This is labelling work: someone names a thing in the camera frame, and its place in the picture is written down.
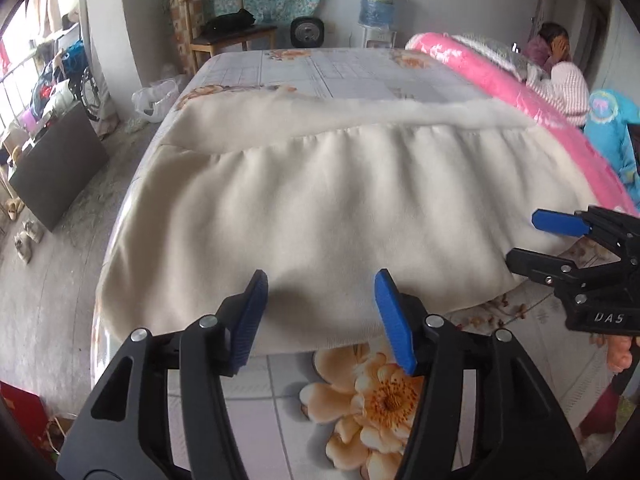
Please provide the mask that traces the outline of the person's right hand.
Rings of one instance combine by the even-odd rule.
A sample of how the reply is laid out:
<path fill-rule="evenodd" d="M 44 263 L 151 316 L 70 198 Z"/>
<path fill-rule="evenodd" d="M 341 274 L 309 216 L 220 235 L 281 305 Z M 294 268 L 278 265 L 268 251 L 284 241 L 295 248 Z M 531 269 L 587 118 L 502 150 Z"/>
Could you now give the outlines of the person's right hand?
<path fill-rule="evenodd" d="M 628 370 L 634 360 L 631 349 L 638 338 L 608 335 L 606 341 L 608 342 L 608 353 L 606 354 L 608 368 L 615 374 Z"/>

